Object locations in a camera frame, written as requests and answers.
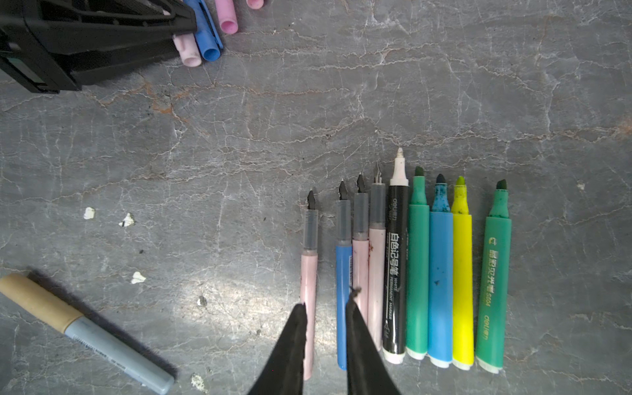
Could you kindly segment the light pink pen cap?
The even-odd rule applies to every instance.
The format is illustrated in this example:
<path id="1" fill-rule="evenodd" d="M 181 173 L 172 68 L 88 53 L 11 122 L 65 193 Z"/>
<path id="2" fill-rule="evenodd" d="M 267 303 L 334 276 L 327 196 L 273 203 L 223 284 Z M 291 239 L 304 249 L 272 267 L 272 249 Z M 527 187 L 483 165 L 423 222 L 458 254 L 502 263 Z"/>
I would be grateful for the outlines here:
<path id="1" fill-rule="evenodd" d="M 173 35 L 172 40 L 184 66 L 198 67 L 202 64 L 202 57 L 194 34 Z"/>

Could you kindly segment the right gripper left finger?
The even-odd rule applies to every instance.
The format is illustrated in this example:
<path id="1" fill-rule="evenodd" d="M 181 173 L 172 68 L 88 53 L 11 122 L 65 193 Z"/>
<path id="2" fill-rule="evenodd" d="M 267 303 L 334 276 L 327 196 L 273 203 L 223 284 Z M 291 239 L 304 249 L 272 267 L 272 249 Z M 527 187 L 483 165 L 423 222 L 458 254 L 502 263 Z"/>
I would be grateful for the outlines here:
<path id="1" fill-rule="evenodd" d="M 303 393 L 306 332 L 305 304 L 296 304 L 249 394 Z"/>

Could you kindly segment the blue marker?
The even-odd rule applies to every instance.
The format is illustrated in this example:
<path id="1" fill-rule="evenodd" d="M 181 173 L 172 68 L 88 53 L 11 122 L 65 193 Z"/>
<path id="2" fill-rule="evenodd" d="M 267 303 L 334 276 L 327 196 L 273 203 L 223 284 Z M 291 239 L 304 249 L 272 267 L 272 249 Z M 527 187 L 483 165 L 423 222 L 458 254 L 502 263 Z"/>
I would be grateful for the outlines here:
<path id="1" fill-rule="evenodd" d="M 430 212 L 429 348 L 431 363 L 447 369 L 453 360 L 453 214 L 446 178 L 439 174 Z"/>

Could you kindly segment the light green marker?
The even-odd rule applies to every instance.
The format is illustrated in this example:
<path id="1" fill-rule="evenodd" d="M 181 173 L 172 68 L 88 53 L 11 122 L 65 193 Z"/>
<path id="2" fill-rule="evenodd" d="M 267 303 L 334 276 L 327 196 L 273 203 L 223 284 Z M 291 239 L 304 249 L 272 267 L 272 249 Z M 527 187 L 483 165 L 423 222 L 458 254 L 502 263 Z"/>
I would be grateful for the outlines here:
<path id="1" fill-rule="evenodd" d="M 512 221 L 507 182 L 496 184 L 494 200 L 486 218 L 482 255 L 476 360 L 494 375 L 503 369 L 505 323 L 510 270 Z"/>

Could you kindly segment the black white pen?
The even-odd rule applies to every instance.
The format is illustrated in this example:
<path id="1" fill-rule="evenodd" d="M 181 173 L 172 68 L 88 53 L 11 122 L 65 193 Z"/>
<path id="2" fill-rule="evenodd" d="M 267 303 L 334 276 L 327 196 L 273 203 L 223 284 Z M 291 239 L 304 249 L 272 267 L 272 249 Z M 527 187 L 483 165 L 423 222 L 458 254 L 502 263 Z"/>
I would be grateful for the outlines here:
<path id="1" fill-rule="evenodd" d="M 399 365 L 406 354 L 409 181 L 403 149 L 398 148 L 386 201 L 383 301 L 383 354 Z"/>

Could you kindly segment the yellow marker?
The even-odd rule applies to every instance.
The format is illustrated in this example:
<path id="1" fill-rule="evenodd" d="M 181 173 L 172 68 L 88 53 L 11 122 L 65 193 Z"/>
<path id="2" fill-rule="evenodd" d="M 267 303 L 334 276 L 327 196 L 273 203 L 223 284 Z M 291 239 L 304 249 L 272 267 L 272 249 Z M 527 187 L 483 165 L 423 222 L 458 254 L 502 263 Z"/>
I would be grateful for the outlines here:
<path id="1" fill-rule="evenodd" d="M 453 364 L 470 370 L 474 364 L 472 216 L 467 203 L 467 185 L 459 176 L 454 187 L 453 214 Z"/>

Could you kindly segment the light pink pen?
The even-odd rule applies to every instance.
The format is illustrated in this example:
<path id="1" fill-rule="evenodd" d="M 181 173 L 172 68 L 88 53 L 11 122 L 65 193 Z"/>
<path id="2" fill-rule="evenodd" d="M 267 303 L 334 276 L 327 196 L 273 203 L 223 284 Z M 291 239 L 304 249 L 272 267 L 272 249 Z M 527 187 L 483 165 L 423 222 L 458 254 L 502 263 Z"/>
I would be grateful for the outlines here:
<path id="1" fill-rule="evenodd" d="M 301 255 L 301 302 L 307 313 L 306 342 L 304 348 L 304 380 L 309 380 L 313 371 L 314 326 L 318 267 L 318 226 L 319 211 L 316 207 L 314 191 L 309 191 L 307 211 L 304 218 L 304 241 Z"/>

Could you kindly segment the blue pen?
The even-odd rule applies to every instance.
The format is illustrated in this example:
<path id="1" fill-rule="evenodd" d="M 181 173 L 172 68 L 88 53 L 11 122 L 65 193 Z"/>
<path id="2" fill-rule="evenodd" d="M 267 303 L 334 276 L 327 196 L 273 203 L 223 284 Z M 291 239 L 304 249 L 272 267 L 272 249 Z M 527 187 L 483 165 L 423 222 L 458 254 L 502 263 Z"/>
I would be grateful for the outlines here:
<path id="1" fill-rule="evenodd" d="M 352 288 L 352 204 L 342 181 L 338 188 L 336 224 L 337 363 L 347 369 L 346 306 Z"/>

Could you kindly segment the purple pink pen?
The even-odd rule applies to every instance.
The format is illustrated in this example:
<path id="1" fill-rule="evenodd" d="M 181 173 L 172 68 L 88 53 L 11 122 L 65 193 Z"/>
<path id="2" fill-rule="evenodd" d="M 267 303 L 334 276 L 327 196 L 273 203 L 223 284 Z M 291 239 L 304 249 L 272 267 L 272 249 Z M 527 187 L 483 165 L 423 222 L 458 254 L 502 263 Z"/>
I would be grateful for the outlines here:
<path id="1" fill-rule="evenodd" d="M 356 181 L 357 194 L 354 197 L 353 247 L 353 287 L 360 289 L 354 300 L 362 318 L 367 322 L 369 290 L 369 194 L 365 179 L 360 174 Z"/>

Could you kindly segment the purple pink pen cap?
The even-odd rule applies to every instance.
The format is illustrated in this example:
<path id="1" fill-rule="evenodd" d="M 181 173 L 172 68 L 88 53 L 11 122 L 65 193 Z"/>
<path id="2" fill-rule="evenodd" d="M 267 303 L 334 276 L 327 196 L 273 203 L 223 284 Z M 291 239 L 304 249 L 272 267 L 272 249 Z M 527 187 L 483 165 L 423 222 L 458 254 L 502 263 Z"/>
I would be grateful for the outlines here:
<path id="1" fill-rule="evenodd" d="M 239 24 L 235 12 L 234 1 L 215 0 L 215 5 L 221 30 L 228 35 L 235 34 L 239 29 Z"/>

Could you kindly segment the dark green marker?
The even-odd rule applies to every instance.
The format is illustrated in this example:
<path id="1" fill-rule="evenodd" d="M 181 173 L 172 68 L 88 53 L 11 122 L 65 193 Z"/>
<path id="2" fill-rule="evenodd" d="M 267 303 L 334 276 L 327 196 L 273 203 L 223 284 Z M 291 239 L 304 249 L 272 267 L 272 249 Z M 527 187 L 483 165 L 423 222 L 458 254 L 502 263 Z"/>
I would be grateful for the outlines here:
<path id="1" fill-rule="evenodd" d="M 428 351 L 430 206 L 426 177 L 417 166 L 408 216 L 407 354 L 423 360 Z"/>

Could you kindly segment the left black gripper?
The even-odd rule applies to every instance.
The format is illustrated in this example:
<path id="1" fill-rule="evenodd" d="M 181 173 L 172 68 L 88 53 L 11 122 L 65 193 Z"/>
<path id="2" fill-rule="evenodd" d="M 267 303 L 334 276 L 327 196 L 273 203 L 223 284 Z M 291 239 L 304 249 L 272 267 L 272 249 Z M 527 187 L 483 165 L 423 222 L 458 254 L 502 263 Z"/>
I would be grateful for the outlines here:
<path id="1" fill-rule="evenodd" d="M 174 46 L 137 45 L 195 31 L 181 1 L 2 1 L 1 69 L 29 92 L 77 91 L 178 57 Z M 69 72 L 53 53 L 74 54 Z"/>

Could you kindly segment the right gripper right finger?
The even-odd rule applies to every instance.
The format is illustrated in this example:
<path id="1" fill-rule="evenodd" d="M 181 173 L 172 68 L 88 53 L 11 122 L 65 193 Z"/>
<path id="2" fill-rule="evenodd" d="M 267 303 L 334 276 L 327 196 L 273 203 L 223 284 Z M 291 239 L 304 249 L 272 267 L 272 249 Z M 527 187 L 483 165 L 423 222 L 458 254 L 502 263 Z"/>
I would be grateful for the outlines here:
<path id="1" fill-rule="evenodd" d="M 352 288 L 345 309 L 347 325 L 347 393 L 400 394 L 388 374 L 365 324 L 355 297 L 360 288 Z"/>

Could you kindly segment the blue pen cap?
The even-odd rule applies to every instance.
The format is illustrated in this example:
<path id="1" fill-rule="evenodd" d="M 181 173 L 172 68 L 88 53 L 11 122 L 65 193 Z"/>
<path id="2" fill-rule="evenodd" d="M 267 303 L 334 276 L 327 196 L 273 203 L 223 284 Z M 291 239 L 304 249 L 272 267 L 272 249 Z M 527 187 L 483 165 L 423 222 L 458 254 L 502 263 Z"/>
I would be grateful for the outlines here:
<path id="1" fill-rule="evenodd" d="M 224 45 L 207 4 L 204 0 L 184 0 L 184 3 L 195 13 L 197 31 L 194 36 L 200 54 L 208 62 L 216 61 L 221 57 Z"/>

